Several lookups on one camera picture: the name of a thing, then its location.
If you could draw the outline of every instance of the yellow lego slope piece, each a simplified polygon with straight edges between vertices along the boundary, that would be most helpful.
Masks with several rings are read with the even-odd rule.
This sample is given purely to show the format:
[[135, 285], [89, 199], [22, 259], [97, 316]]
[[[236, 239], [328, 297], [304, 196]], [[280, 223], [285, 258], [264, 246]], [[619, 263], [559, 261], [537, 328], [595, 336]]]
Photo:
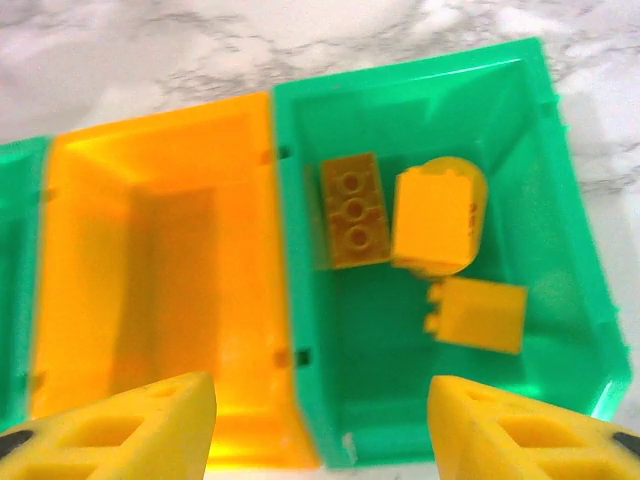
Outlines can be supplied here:
[[436, 340], [517, 354], [527, 306], [527, 289], [516, 285], [462, 277], [447, 277], [429, 289], [438, 306], [425, 321]]

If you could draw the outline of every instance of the lego stud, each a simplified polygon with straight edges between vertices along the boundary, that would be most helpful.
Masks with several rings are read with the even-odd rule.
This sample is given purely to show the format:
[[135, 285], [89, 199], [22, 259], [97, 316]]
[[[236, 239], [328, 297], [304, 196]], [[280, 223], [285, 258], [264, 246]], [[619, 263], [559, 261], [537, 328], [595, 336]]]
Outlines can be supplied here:
[[360, 197], [350, 198], [342, 205], [342, 216], [350, 222], [359, 222], [364, 218], [366, 205]]
[[21, 447], [33, 437], [32, 430], [18, 430], [0, 437], [0, 460]]
[[347, 172], [339, 178], [338, 188], [345, 195], [355, 195], [364, 188], [364, 178], [358, 172]]
[[345, 240], [348, 249], [360, 252], [371, 244], [371, 232], [362, 225], [356, 225], [347, 230]]
[[424, 319], [424, 331], [427, 333], [435, 333], [440, 328], [440, 315], [437, 313], [430, 313]]

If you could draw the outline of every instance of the marble countertop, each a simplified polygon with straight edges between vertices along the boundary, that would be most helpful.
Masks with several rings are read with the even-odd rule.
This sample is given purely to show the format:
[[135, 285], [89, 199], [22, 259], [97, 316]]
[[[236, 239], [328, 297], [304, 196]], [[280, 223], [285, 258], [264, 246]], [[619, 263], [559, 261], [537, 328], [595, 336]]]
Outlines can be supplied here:
[[[0, 4], [0, 143], [284, 81], [537, 35], [640, 368], [640, 4], [626, 0], [13, 0]], [[640, 431], [640, 386], [616, 421]], [[437, 478], [433, 466], [229, 478]], [[226, 474], [210, 475], [226, 478]]]

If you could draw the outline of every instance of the plastic container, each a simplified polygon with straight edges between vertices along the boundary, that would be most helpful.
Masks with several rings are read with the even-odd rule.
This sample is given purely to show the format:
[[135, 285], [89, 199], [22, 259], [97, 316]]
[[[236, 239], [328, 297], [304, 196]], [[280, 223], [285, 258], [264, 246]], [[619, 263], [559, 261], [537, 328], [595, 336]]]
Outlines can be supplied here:
[[[297, 392], [329, 467], [433, 458], [425, 398], [457, 375], [609, 419], [629, 359], [589, 232], [538, 40], [275, 88]], [[480, 251], [461, 275], [528, 288], [521, 355], [436, 343], [429, 287], [390, 264], [327, 268], [322, 161], [396, 175], [458, 156], [486, 175]]]
[[293, 394], [269, 97], [63, 135], [32, 413], [213, 374], [210, 467], [317, 465]]
[[0, 145], [0, 432], [23, 422], [46, 137]]

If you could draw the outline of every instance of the lego brick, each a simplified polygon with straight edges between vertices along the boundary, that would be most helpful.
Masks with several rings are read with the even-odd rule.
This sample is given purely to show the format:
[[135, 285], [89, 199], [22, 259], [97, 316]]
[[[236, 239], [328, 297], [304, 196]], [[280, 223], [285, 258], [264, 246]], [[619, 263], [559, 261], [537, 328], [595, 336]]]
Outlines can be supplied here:
[[375, 155], [323, 162], [322, 186], [333, 268], [387, 262], [389, 223]]
[[211, 375], [189, 373], [0, 435], [3, 480], [200, 480], [216, 422]]
[[393, 264], [427, 277], [457, 273], [478, 254], [487, 181], [471, 162], [441, 157], [398, 175]]
[[208, 371], [209, 467], [318, 465], [293, 393], [270, 132], [258, 93], [56, 138], [33, 416]]
[[425, 330], [439, 342], [520, 353], [527, 289], [483, 280], [446, 277], [431, 285], [428, 300], [436, 311]]
[[586, 415], [438, 376], [428, 422], [442, 480], [632, 480], [637, 434]]

